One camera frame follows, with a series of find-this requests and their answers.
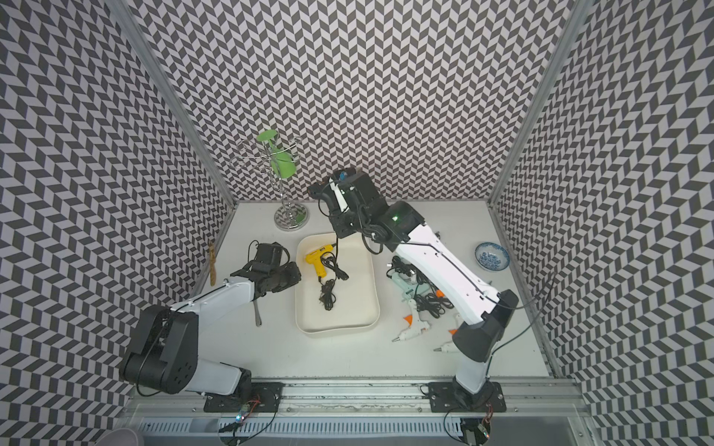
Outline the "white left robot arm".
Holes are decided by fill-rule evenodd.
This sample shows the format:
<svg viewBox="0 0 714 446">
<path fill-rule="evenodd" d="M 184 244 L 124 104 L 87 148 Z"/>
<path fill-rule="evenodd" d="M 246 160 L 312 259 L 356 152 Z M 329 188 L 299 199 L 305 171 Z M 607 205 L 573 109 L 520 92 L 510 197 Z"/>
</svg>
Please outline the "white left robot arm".
<svg viewBox="0 0 714 446">
<path fill-rule="evenodd" d="M 253 258 L 223 285 L 171 307 L 152 305 L 139 314 L 119 376 L 138 390 L 177 394 L 190 391 L 211 397 L 247 400 L 251 371 L 212 362 L 199 353 L 199 336 L 228 313 L 269 293 L 280 293 L 301 280 L 297 263 L 280 243 L 258 243 Z"/>
</svg>

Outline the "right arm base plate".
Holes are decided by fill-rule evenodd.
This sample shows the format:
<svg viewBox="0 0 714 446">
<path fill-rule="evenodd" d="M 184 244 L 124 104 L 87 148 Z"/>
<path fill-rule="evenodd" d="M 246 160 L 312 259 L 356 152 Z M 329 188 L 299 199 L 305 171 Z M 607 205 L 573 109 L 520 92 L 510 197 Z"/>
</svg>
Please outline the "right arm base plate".
<svg viewBox="0 0 714 446">
<path fill-rule="evenodd" d="M 487 380 L 476 393 L 470 393 L 455 380 L 429 382 L 423 388 L 431 412 L 445 414 L 449 411 L 469 413 L 505 413 L 507 405 L 498 382 Z"/>
</svg>

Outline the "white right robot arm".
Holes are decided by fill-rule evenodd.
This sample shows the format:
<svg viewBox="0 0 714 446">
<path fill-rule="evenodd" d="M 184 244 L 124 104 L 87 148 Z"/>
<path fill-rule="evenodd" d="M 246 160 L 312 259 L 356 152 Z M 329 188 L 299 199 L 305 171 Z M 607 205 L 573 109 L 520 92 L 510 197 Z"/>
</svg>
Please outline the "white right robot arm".
<svg viewBox="0 0 714 446">
<path fill-rule="evenodd" d="M 441 242 L 425 217 L 411 204 L 389 204 L 366 172 L 337 170 L 307 188 L 310 198 L 325 204 L 336 236 L 355 233 L 416 267 L 446 295 L 462 319 L 452 339 L 459 352 L 458 390 L 482 392 L 487 366 L 517 310 L 511 290 L 499 291 L 480 279 Z"/>
</svg>

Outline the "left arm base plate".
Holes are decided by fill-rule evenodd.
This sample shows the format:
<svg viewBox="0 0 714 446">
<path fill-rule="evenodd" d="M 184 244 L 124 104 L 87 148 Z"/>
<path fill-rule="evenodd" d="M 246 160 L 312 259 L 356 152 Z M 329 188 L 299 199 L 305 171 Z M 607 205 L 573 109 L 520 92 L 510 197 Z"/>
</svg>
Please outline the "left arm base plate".
<svg viewBox="0 0 714 446">
<path fill-rule="evenodd" d="M 256 404 L 253 413 L 275 413 L 280 405 L 284 390 L 284 382 L 258 381 L 249 387 L 239 388 L 232 395 L 208 393 L 203 408 L 209 414 L 237 414 L 244 407 L 250 411 Z"/>
</svg>

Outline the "yellow hot glue gun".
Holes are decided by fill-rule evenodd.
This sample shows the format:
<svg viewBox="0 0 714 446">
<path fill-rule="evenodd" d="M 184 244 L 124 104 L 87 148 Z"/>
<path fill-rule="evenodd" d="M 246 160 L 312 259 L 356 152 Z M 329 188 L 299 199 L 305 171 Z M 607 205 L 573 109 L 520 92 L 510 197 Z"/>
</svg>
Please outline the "yellow hot glue gun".
<svg viewBox="0 0 714 446">
<path fill-rule="evenodd" d="M 314 267 L 317 277 L 323 279 L 327 276 L 327 268 L 323 264 L 322 256 L 328 253 L 332 253 L 334 250 L 334 245 L 324 245 L 318 249 L 313 250 L 305 256 L 305 262 Z"/>
</svg>

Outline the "cream plastic storage box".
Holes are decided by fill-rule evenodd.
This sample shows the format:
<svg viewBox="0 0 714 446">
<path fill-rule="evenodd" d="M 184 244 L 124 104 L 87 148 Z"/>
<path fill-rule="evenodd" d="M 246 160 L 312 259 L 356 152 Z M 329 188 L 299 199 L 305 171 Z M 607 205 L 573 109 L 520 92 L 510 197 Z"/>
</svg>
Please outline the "cream plastic storage box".
<svg viewBox="0 0 714 446">
<path fill-rule="evenodd" d="M 319 279 L 306 254 L 336 243 L 337 267 L 347 273 L 340 280 L 332 269 Z M 323 233 L 304 238 L 297 246 L 296 263 L 301 280 L 295 288 L 296 325 L 312 337 L 359 333 L 373 328 L 380 317 L 372 255 L 357 233 L 338 239 Z"/>
</svg>

